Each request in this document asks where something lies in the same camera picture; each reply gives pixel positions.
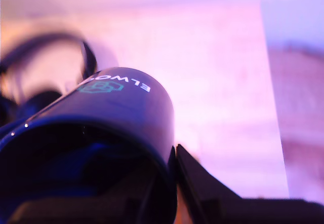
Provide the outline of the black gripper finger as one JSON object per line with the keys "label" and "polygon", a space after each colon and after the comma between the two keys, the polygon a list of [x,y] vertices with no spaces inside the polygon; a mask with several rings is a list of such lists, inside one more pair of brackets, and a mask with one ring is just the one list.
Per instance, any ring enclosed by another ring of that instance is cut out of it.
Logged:
{"label": "black gripper finger", "polygon": [[118,223],[173,223],[175,192],[155,166],[144,163],[106,192]]}
{"label": "black gripper finger", "polygon": [[176,173],[193,223],[237,223],[223,208],[241,197],[217,180],[182,146],[176,147]]}

